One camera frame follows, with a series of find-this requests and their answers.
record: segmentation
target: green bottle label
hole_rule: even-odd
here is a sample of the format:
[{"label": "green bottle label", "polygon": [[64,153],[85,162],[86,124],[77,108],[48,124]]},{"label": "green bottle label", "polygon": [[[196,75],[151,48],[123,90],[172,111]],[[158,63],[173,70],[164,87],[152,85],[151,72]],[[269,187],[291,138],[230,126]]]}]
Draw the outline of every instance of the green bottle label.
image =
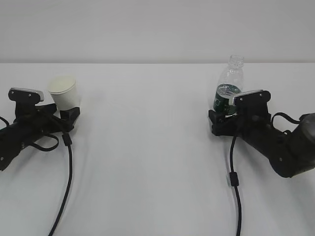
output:
[{"label": "green bottle label", "polygon": [[[236,86],[233,86],[233,85],[228,85],[228,88],[231,94],[236,94],[236,93],[241,92]],[[226,116],[230,116],[236,112],[236,107],[233,105],[229,105],[229,99],[220,96],[218,92],[216,92],[213,108],[216,112],[225,114]]]}]

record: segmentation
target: clear plastic bottle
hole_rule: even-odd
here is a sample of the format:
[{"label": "clear plastic bottle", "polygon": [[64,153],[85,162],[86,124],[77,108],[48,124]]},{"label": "clear plastic bottle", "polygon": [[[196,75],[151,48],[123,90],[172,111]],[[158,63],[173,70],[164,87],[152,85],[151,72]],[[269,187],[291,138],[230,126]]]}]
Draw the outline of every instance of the clear plastic bottle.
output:
[{"label": "clear plastic bottle", "polygon": [[222,72],[218,86],[213,108],[216,112],[230,116],[234,114],[235,107],[229,105],[229,99],[235,94],[240,93],[244,87],[244,74],[242,67],[244,66],[244,57],[230,57],[228,67]]}]

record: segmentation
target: robotic arm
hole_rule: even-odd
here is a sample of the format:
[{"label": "robotic arm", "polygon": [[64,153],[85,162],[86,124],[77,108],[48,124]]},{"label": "robotic arm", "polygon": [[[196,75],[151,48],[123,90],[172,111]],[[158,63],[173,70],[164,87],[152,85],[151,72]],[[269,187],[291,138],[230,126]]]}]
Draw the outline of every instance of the robotic arm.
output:
[{"label": "robotic arm", "polygon": [[34,142],[43,136],[52,136],[52,133],[63,132],[67,134],[74,128],[74,123],[80,115],[80,108],[74,107],[61,111],[58,118],[54,116],[57,111],[56,104],[36,106],[44,101],[41,91],[11,88],[9,99],[16,102],[13,124],[0,130],[0,170],[5,170],[11,161],[28,146],[33,146],[41,151],[51,151],[52,148],[43,148]]},{"label": "robotic arm", "polygon": [[227,118],[210,110],[212,133],[241,137],[266,156],[282,177],[293,177],[315,168],[315,113],[302,115],[299,121],[284,113],[275,114],[299,124],[293,132],[281,132],[273,126],[268,112],[270,98],[270,92],[265,90],[240,93],[232,101],[237,114]]}]

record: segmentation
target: paper cup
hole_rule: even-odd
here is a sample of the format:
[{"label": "paper cup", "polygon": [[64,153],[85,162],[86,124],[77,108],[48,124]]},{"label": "paper cup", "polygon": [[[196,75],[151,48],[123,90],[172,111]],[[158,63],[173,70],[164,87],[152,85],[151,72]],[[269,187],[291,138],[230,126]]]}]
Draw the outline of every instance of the paper cup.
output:
[{"label": "paper cup", "polygon": [[57,108],[67,111],[79,107],[79,98],[76,89],[76,81],[73,76],[57,76],[48,86]]}]

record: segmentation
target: white table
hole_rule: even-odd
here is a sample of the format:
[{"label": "white table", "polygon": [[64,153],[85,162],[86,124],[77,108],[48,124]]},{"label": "white table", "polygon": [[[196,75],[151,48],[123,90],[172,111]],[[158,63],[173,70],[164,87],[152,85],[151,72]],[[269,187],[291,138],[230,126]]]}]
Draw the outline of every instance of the white table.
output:
[{"label": "white table", "polygon": [[[82,113],[71,132],[74,181],[55,235],[235,235],[226,168],[231,138],[213,136],[207,118],[208,97],[213,99],[224,67],[0,64],[0,115],[11,122],[10,87],[45,90],[57,74],[77,78]],[[315,111],[314,68],[313,63],[246,64],[246,89],[269,90],[271,113],[299,118]],[[45,102],[52,102],[45,95]],[[276,126],[294,127],[281,118]],[[243,236],[315,234],[315,170],[281,178],[242,140],[234,158]],[[63,145],[49,153],[23,150],[0,174],[1,235],[47,235],[67,178]]]}]

